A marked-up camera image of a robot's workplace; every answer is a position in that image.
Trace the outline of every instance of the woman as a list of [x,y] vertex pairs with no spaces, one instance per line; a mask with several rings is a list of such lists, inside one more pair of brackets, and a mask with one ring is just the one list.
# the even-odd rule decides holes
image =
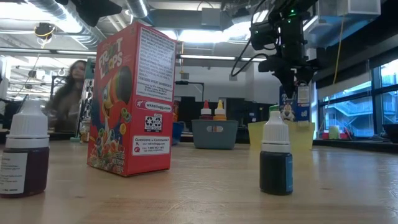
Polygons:
[[86,62],[78,60],[69,68],[66,84],[47,103],[49,125],[57,131],[74,131],[79,114],[79,101],[85,81]]

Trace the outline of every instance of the froot loops box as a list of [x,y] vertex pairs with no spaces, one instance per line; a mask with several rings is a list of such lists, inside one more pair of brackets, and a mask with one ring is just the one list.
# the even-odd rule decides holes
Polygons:
[[99,44],[88,165],[123,176],[170,168],[175,47],[138,22]]

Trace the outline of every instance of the yellow cup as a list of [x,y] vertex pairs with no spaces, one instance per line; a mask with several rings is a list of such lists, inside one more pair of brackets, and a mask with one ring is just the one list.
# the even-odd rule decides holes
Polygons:
[[[267,121],[249,123],[250,149],[261,149],[263,126]],[[297,122],[285,121],[289,126],[289,140],[292,152],[308,151],[312,149],[315,123],[301,127]]]

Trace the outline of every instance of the black cable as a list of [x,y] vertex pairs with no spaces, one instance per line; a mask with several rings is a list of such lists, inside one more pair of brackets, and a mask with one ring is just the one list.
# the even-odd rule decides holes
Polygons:
[[247,65],[249,65],[249,63],[251,62],[251,61],[253,61],[256,57],[258,57],[258,56],[264,56],[265,58],[268,58],[268,55],[267,54],[265,54],[265,53],[259,53],[259,54],[256,54],[255,56],[253,56],[253,57],[251,57],[235,74],[232,74],[231,73],[231,76],[232,77],[235,77],[236,75],[238,75],[239,73],[241,73],[243,70],[244,70],[244,68],[246,68],[246,66]]
[[[256,9],[254,10],[253,14],[251,15],[251,21],[250,21],[250,24],[251,24],[250,26],[251,26],[251,27],[252,27],[252,25],[253,25],[254,15],[255,15],[256,12],[259,10],[260,6],[261,6],[264,2],[266,2],[266,1],[267,1],[267,0],[262,0],[262,1],[257,5]],[[244,52],[245,52],[246,49],[249,47],[249,44],[250,44],[250,43],[251,43],[251,37],[250,37],[250,39],[248,40],[248,43],[246,44],[246,46],[244,46],[244,48],[243,48],[243,50],[242,50],[242,52],[241,52],[241,55],[239,55],[239,57],[235,60],[235,64],[234,64],[234,66],[232,67],[232,71],[231,71],[231,76],[232,76],[232,77],[235,77],[235,76],[238,75],[240,72],[242,72],[242,70],[243,70],[254,58],[256,58],[257,56],[265,55],[266,57],[268,57],[268,55],[266,55],[266,54],[257,54],[257,55],[255,55],[255,56],[251,57],[250,60],[249,60],[247,63],[245,63],[241,69],[238,70],[238,72],[234,73],[235,68],[236,68],[236,65],[237,65],[238,62],[241,60],[241,58],[242,58]]]
[[246,44],[246,46],[244,46],[244,48],[243,48],[243,50],[242,50],[242,52],[241,52],[241,55],[239,55],[239,57],[235,60],[234,66],[232,67],[232,70],[231,70],[231,76],[232,76],[232,77],[235,77],[236,75],[238,75],[238,74],[242,71],[242,68],[241,68],[241,69],[239,69],[238,72],[234,73],[235,68],[236,68],[236,65],[238,64],[238,61],[241,60],[241,58],[242,58],[244,52],[245,52],[246,49],[249,47],[250,42],[251,42],[251,37],[249,38],[248,43]]
[[198,7],[197,7],[197,11],[199,11],[199,6],[200,6],[202,3],[204,3],[204,2],[207,3],[207,4],[209,4],[209,6],[211,6],[211,8],[214,9],[213,5],[210,4],[210,2],[208,2],[208,1],[200,1],[199,5],[198,5]]

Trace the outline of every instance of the yellow bottle cap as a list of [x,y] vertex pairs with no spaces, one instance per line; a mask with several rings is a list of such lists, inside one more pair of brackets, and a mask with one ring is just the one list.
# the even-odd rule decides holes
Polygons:
[[218,100],[218,106],[217,106],[217,109],[215,109],[214,114],[225,115],[225,110],[223,108],[223,101],[222,100]]

